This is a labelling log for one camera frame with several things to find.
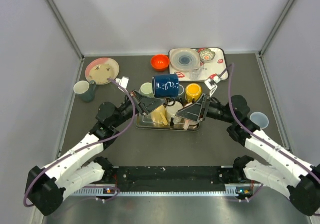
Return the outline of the pink ceramic mug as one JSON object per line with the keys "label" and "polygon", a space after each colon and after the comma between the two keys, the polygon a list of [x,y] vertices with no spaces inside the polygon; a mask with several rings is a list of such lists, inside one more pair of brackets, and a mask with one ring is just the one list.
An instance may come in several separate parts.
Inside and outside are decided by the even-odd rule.
{"label": "pink ceramic mug", "polygon": [[195,122],[195,121],[191,121],[191,120],[185,119],[183,129],[187,130],[189,127],[193,127],[193,126],[196,126],[198,124],[199,124],[199,122]]}

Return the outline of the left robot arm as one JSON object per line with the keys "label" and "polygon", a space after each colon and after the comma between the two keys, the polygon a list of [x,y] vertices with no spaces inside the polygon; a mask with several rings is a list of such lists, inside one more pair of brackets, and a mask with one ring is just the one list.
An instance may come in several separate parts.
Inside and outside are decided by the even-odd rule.
{"label": "left robot arm", "polygon": [[135,90],[126,93],[119,107],[111,102],[102,103],[96,115],[97,123],[78,144],[50,164],[29,171],[24,205],[36,206],[48,216],[68,196],[91,183],[116,183],[113,165],[98,154],[124,133],[117,130],[118,126],[133,122],[136,114],[149,114],[165,103],[164,99],[147,97]]}

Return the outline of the navy blue ceramic mug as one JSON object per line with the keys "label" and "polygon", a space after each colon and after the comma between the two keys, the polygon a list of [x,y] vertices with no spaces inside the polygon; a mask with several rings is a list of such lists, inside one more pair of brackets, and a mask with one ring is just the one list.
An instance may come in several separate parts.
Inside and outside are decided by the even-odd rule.
{"label": "navy blue ceramic mug", "polygon": [[151,84],[153,96],[160,99],[163,105],[167,105],[168,99],[175,100],[178,96],[180,82],[176,74],[153,76]]}

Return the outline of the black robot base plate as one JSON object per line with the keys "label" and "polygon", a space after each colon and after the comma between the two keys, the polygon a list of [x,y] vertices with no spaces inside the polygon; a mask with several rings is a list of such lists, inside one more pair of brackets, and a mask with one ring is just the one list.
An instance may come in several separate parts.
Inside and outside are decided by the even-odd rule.
{"label": "black robot base plate", "polygon": [[94,184],[115,184],[121,192],[224,191],[226,184],[249,184],[240,171],[221,166],[120,166]]}

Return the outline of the pale yellow ceramic mug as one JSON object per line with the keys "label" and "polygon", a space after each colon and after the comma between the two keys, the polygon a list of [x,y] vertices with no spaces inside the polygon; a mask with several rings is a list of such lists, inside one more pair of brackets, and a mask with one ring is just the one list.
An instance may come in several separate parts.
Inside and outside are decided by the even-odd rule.
{"label": "pale yellow ceramic mug", "polygon": [[151,112],[150,115],[154,123],[168,125],[167,111],[163,105]]}

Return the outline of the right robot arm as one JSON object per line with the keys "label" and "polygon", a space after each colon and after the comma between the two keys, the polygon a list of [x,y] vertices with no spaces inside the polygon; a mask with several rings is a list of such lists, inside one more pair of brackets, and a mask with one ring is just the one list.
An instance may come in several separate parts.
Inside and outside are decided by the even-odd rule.
{"label": "right robot arm", "polygon": [[249,118],[251,109],[243,96],[232,96],[231,103],[226,105],[214,97],[205,96],[204,99],[207,117],[230,123],[227,131],[232,139],[261,156],[282,174],[287,183],[276,178],[275,189],[287,196],[303,214],[316,215],[320,208],[320,167],[303,161],[272,140]]}

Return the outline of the cream mug black handle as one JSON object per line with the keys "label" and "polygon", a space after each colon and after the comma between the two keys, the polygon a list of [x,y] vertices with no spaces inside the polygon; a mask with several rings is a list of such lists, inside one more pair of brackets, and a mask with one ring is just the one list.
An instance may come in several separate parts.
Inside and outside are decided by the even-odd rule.
{"label": "cream mug black handle", "polygon": [[177,112],[183,108],[183,105],[177,101],[171,101],[166,107],[166,119],[171,129],[182,130],[184,120],[177,116]]}

